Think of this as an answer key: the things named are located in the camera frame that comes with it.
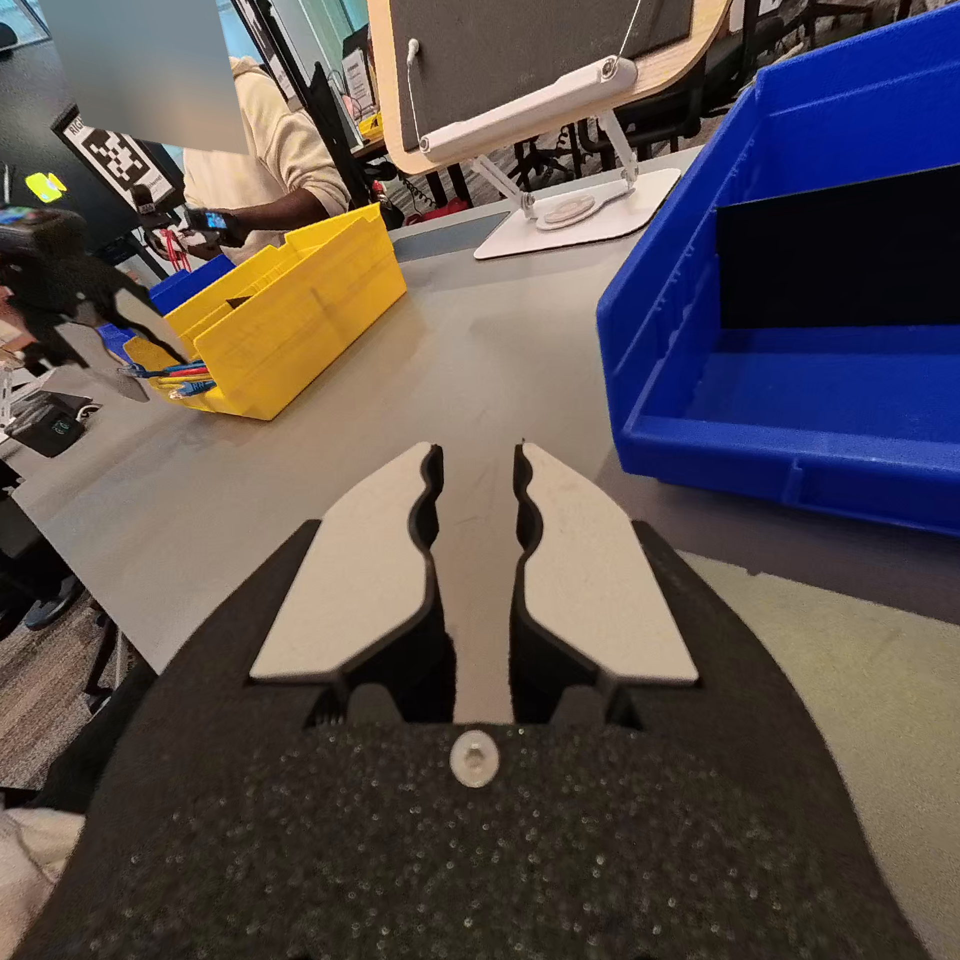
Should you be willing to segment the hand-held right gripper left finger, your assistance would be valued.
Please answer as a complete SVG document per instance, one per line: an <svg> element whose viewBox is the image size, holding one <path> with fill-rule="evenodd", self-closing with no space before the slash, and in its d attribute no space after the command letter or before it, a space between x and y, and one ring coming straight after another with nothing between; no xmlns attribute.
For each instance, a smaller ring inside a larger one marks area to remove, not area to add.
<svg viewBox="0 0 960 960"><path fill-rule="evenodd" d="M452 721L456 654L431 552L444 466L440 445L417 442L326 511L251 683L321 686L343 707L376 686L409 723Z"/></svg>

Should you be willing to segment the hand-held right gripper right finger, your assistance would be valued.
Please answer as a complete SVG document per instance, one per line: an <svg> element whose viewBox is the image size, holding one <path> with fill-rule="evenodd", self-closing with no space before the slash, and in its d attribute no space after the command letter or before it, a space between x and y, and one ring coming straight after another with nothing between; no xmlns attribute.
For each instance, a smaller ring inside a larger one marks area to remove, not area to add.
<svg viewBox="0 0 960 960"><path fill-rule="evenodd" d="M694 689L698 668L628 514L529 440L514 449L512 484L514 720L545 724L574 689L606 709L635 689Z"/></svg>

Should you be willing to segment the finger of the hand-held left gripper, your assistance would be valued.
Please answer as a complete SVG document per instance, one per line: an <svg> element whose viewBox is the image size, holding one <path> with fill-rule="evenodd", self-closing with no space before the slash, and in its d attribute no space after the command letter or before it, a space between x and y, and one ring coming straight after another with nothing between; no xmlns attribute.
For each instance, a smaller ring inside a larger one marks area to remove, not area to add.
<svg viewBox="0 0 960 960"><path fill-rule="evenodd" d="M159 314L150 301L142 300L130 290L121 289L113 294L114 316L111 323L120 330L139 334L150 342L159 344L179 363L188 359L187 350L168 320Z"/></svg>
<svg viewBox="0 0 960 960"><path fill-rule="evenodd" d="M69 321L59 324L56 332L82 361L74 363L80 367L83 383L99 391L98 397L109 391L133 402L150 402L152 388L133 373L135 361L128 356L125 342L105 342L100 329Z"/></svg>

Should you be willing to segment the yellow storage bin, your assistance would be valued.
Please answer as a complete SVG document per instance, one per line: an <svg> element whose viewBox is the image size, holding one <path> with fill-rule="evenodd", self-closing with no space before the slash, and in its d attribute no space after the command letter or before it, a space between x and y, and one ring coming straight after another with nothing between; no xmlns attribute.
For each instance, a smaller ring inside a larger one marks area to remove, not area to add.
<svg viewBox="0 0 960 960"><path fill-rule="evenodd" d="M175 406L270 422L405 293L372 203L287 233L169 315L181 369L134 365Z"/></svg>

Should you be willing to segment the blue storage bin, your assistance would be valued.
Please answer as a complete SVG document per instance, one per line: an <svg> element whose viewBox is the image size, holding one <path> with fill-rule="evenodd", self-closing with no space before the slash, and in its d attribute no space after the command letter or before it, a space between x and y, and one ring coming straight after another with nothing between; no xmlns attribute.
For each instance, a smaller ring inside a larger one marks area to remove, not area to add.
<svg viewBox="0 0 960 960"><path fill-rule="evenodd" d="M203 263L193 271L181 270L155 283L150 289L140 284L135 277L127 275L125 271L114 270L114 273L123 280L133 284L133 294L146 302L150 298L153 309L165 319L174 311L184 306L188 301L207 290L212 284L219 282L223 277L234 270L234 263L227 256L220 254L210 261ZM96 329L101 331L104 342L126 344L126 354L136 363L146 364L151 356L164 358L171 356L156 342L151 342L130 330L120 329L111 321L98 321Z"/></svg>
<svg viewBox="0 0 960 960"><path fill-rule="evenodd" d="M959 166L958 114L958 3L758 73L598 302L626 473L958 536L959 326L725 329L715 249L719 207Z"/></svg>

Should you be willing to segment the black power brick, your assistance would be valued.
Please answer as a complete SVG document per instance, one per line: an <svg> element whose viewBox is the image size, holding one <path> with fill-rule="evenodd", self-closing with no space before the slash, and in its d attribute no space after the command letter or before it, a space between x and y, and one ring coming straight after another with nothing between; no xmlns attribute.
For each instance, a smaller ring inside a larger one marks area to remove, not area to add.
<svg viewBox="0 0 960 960"><path fill-rule="evenodd" d="M4 436L48 459L68 450L86 432L87 420L101 404L90 397L35 390L11 403Z"/></svg>

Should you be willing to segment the black bin divider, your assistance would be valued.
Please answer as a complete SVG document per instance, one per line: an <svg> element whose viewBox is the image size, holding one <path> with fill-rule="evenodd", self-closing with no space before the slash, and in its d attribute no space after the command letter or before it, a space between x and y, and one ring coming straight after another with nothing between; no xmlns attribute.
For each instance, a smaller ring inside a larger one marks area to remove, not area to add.
<svg viewBox="0 0 960 960"><path fill-rule="evenodd" d="M959 167L719 206L725 330L959 323Z"/></svg>

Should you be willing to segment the person's light clothing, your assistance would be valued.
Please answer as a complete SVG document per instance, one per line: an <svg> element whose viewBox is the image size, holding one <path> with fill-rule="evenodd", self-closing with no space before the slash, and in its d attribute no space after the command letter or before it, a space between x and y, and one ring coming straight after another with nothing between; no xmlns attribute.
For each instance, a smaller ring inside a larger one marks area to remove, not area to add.
<svg viewBox="0 0 960 960"><path fill-rule="evenodd" d="M42 911L86 824L52 808L1 811L2 941L16 943Z"/></svg>

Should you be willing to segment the white folding stand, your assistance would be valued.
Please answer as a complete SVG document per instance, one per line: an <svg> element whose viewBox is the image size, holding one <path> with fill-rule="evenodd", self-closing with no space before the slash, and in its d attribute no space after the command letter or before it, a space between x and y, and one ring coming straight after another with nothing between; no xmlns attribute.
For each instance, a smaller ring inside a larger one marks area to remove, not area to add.
<svg viewBox="0 0 960 960"><path fill-rule="evenodd" d="M546 197L517 186L481 148L490 139L518 134L527 122L544 122L554 109L583 109L608 94L621 93L639 77L636 63L608 55L553 83L464 121L441 126L419 138L431 162L470 160L473 171L514 207L474 251L487 261L583 246L633 234L646 226L677 186L682 172L668 167L641 174L616 114L598 117L621 164L618 179Z"/></svg>

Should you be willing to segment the wood-framed black board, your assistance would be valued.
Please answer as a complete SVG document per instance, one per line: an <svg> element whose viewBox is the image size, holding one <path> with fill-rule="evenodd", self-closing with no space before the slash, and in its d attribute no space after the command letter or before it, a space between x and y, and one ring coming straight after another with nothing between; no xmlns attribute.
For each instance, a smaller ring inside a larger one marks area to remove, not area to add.
<svg viewBox="0 0 960 960"><path fill-rule="evenodd" d="M419 176L468 159L431 161L420 137L553 84L583 66L621 55L636 81L584 108L554 108L527 121L492 150L596 117L662 93L707 53L728 20L729 1L686 2L367 2L368 26L388 155ZM690 14L685 37L652 48L661 26Z"/></svg>

